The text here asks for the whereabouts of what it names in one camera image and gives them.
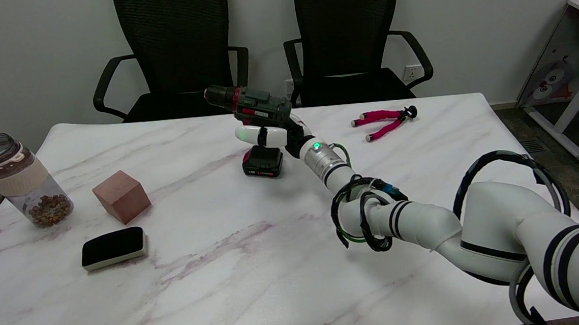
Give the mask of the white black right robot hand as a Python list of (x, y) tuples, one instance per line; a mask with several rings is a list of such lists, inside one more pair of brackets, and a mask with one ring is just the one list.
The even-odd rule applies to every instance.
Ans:
[(299, 159), (302, 146), (314, 136), (297, 115), (291, 114), (289, 119), (281, 128), (254, 125), (238, 126), (235, 135), (242, 142), (252, 145), (270, 149), (284, 148), (291, 156)]

